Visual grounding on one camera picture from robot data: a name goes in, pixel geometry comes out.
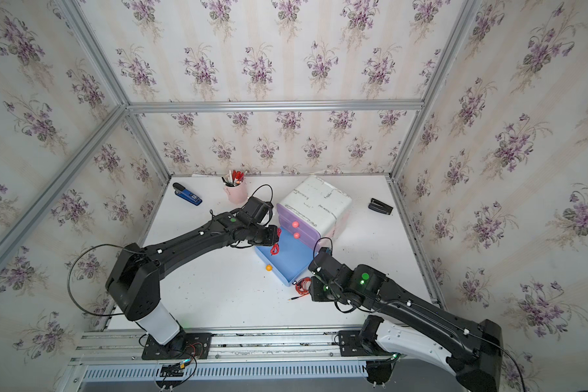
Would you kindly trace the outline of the red wired earphones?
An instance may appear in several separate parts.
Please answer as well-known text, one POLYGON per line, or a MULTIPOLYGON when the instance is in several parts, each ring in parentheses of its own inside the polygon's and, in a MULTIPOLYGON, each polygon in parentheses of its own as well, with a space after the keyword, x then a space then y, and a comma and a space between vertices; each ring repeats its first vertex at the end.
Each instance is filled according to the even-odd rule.
POLYGON ((299 281, 295 282, 294 288, 297 292, 297 295, 291 297, 291 301, 295 301, 299 298, 306 297, 310 294, 310 286, 311 286, 311 277, 305 277, 300 279, 299 281))
MULTIPOLYGON (((282 233, 282 230, 280 228, 277 228, 277 238, 280 238, 281 233, 282 233)), ((279 254, 279 250, 280 250, 279 242, 276 242, 272 246, 272 248, 271 248, 271 250, 270 250, 269 253, 271 254, 271 256, 276 256, 276 255, 279 254)))

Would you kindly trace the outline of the purple drawer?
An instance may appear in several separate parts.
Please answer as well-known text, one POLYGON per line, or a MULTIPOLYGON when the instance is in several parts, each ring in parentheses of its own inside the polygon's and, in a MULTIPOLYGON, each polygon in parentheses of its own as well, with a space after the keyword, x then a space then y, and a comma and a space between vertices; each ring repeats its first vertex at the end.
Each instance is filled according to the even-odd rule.
POLYGON ((282 230, 289 232, 295 239, 313 248, 320 239, 319 232, 303 220, 279 220, 282 230))
POLYGON ((308 248, 312 248, 320 239, 321 235, 318 230, 282 204, 277 205, 277 213, 281 229, 286 230, 308 248))

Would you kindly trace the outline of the blue bottom drawer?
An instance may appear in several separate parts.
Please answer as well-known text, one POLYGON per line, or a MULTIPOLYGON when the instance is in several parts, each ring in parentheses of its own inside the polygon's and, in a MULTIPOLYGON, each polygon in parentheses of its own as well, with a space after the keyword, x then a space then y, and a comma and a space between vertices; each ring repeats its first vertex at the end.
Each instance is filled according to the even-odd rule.
POLYGON ((267 266, 272 266, 272 272, 284 285, 291 286, 307 271, 312 250, 287 231, 281 233, 277 245, 276 254, 272 253, 272 246, 255 247, 255 253, 267 266))

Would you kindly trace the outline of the purple top drawer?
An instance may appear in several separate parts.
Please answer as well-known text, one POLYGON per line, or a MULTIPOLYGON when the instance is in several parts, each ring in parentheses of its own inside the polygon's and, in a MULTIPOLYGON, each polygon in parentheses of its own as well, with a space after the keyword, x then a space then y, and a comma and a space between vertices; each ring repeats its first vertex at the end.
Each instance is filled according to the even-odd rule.
POLYGON ((312 248, 320 239, 321 235, 318 230, 282 204, 277 205, 277 213, 281 229, 286 230, 308 248, 312 248))

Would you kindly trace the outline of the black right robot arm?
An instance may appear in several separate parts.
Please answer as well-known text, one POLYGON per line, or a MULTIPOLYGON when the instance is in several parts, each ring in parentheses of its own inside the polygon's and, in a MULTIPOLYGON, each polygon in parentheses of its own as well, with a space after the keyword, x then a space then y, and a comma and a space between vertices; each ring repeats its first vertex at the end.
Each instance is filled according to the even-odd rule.
POLYGON ((509 359, 521 390, 527 389, 523 369, 505 349, 497 323, 475 323, 441 310, 371 266, 351 269, 333 256, 332 246, 316 243, 312 256, 312 301, 331 302, 343 314, 359 310, 367 315, 354 348, 374 357, 366 363, 370 384, 385 384, 395 364, 412 357, 450 373, 467 391, 497 391, 509 359))

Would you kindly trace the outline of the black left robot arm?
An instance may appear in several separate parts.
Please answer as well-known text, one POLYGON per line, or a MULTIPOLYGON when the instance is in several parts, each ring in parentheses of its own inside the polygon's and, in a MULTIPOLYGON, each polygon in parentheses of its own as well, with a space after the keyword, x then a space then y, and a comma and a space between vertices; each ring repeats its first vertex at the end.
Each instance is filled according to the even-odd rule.
POLYGON ((221 248, 237 248, 245 242, 272 247, 279 242, 273 217, 274 204, 255 196, 243 207, 212 214, 201 227, 168 241, 139 247, 119 247, 121 253, 106 282, 106 292, 132 321, 153 338, 158 347, 179 356, 187 346, 186 332, 163 305, 160 281, 188 262, 221 248))

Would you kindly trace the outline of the white drawer cabinet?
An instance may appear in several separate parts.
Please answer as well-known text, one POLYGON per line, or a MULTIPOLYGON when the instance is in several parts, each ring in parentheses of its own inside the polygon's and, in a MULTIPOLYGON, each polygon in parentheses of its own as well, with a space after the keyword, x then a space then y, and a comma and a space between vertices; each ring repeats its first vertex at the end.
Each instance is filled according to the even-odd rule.
POLYGON ((346 228, 353 199, 336 186, 311 175, 279 204, 311 224, 321 237, 337 238, 346 228))

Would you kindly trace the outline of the pink pen cup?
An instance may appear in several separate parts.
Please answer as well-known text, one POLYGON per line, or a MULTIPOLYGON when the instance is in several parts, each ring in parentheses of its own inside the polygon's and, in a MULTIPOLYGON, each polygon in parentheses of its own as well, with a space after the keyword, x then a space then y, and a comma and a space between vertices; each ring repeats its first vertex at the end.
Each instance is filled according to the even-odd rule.
POLYGON ((245 181, 235 186, 225 186, 224 188, 228 200, 235 205, 245 204, 248 200, 248 187, 245 181))

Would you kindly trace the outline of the red scissors in cup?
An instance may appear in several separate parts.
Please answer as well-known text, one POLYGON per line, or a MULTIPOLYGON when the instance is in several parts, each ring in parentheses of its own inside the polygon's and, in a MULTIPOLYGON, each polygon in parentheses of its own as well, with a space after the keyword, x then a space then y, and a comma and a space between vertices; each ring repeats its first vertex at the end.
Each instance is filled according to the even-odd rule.
POLYGON ((244 181, 244 173, 237 170, 230 171, 229 179, 232 186, 241 186, 244 181))

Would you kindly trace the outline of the blue stapler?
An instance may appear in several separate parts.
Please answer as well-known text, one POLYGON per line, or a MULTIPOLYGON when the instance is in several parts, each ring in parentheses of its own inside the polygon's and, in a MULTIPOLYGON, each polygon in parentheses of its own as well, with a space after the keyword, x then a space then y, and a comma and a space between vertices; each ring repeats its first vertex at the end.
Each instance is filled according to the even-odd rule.
POLYGON ((174 182, 172 187, 176 196, 190 204, 193 204, 194 206, 199 206, 203 202, 199 196, 189 191, 186 187, 178 182, 174 182))

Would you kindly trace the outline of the black stapler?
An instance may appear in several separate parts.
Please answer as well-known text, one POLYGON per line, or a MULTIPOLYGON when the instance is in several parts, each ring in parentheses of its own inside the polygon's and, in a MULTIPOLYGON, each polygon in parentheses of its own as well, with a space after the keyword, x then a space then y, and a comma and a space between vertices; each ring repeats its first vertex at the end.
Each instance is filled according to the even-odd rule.
POLYGON ((394 208, 378 199, 371 198, 367 206, 371 211, 378 212, 384 215, 391 215, 394 208))

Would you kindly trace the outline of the aluminium front rail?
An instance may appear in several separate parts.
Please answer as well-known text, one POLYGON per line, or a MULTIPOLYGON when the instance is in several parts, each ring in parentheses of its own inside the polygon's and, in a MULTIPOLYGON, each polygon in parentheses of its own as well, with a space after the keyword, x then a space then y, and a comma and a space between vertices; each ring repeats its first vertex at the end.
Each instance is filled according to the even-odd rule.
MULTIPOLYGON (((210 333, 207 356, 200 364, 341 360, 339 331, 358 332, 359 325, 308 328, 195 328, 210 333)), ((148 338, 140 329, 83 333, 69 365, 142 364, 148 338)))

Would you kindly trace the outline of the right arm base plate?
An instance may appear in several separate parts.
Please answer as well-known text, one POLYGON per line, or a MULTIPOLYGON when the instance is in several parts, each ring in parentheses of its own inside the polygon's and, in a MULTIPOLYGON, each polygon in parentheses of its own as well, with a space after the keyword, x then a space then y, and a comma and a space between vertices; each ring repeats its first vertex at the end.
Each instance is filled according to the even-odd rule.
POLYGON ((336 335, 336 344, 341 357, 388 357, 396 353, 386 351, 377 342, 378 333, 373 329, 341 330, 336 335))

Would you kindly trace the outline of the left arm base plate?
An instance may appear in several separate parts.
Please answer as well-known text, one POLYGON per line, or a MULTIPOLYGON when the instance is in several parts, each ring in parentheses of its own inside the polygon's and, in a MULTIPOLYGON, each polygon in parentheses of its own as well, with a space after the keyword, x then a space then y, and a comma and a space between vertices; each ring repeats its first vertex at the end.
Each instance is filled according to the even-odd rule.
POLYGON ((142 360, 207 359, 212 343, 211 333, 184 333, 168 344, 159 344, 148 335, 143 344, 142 360))

